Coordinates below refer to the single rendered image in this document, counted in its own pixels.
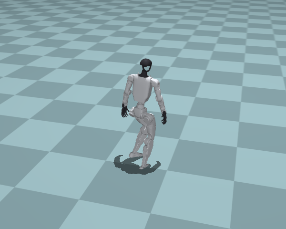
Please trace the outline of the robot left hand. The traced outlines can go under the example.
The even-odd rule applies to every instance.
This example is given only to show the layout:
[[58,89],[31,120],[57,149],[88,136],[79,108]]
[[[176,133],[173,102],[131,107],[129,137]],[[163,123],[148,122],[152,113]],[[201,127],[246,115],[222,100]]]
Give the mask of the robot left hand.
[[[124,104],[122,104],[122,117],[127,117],[128,116],[128,114],[127,114],[127,106],[126,107],[124,107]],[[128,110],[128,112],[129,112],[129,110]],[[127,114],[127,116],[126,116],[126,114]]]

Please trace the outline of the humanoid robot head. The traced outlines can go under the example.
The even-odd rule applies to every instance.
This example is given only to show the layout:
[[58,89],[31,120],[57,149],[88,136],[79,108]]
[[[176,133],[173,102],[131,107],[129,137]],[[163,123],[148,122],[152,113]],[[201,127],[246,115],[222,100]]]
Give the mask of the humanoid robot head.
[[[141,62],[140,62],[140,65],[142,65],[143,70],[142,70],[142,73],[139,74],[138,76],[144,77],[144,78],[145,78],[145,77],[148,77],[148,76],[147,76],[147,72],[150,71],[151,66],[152,66],[151,60],[149,60],[149,59],[142,59]],[[149,68],[149,70],[146,71],[146,70],[144,69],[144,67],[147,67],[147,66],[150,66],[150,68]]]

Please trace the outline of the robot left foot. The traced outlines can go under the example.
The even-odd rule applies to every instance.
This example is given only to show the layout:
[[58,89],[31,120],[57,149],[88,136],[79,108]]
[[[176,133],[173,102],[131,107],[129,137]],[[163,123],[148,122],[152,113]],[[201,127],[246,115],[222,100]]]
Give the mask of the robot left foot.
[[139,157],[139,156],[143,156],[143,154],[142,153],[136,153],[136,154],[134,154],[134,152],[131,152],[130,154],[129,154],[129,157]]

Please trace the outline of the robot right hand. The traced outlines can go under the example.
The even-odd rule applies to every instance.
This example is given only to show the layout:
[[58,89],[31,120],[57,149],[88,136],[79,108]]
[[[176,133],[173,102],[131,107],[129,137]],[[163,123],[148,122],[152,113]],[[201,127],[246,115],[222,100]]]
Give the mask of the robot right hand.
[[163,111],[162,117],[163,117],[162,124],[164,125],[166,123],[166,112],[165,111]]

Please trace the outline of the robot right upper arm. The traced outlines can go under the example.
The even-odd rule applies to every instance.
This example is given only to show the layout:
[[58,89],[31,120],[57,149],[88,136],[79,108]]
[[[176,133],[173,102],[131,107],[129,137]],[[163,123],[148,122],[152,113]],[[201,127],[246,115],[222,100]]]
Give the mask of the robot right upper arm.
[[160,89],[160,82],[159,82],[159,80],[152,78],[152,79],[151,79],[151,85],[152,85],[152,87],[154,87],[154,91],[155,91],[155,94],[156,94],[156,97],[155,97],[155,98],[156,98],[156,101],[157,101],[157,102],[162,101],[162,98],[161,98],[161,89]]

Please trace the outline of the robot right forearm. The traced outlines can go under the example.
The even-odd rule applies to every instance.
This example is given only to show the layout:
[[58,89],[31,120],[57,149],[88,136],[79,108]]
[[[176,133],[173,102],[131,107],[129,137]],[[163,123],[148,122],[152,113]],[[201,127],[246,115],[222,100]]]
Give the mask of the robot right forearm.
[[165,109],[165,106],[164,106],[164,101],[163,101],[163,97],[161,95],[161,98],[162,98],[162,101],[158,102],[159,104],[159,107],[160,107],[160,110],[161,110],[161,113],[163,114],[163,111],[166,112],[166,109]]

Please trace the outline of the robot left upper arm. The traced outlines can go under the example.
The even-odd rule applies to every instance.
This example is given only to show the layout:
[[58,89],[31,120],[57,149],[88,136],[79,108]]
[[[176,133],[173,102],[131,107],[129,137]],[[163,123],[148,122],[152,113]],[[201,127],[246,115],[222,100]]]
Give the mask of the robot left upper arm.
[[128,80],[126,83],[126,88],[124,90],[124,93],[127,95],[130,95],[132,93],[132,91],[130,90],[132,84],[133,84],[133,78],[134,78],[135,74],[131,74],[128,76]]

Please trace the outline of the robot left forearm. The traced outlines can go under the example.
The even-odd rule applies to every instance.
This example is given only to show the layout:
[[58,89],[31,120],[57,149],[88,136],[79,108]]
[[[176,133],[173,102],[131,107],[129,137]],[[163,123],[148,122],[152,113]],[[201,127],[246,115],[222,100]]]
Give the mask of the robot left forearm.
[[124,107],[126,107],[128,105],[128,98],[129,98],[129,95],[123,93],[123,103],[124,104]]

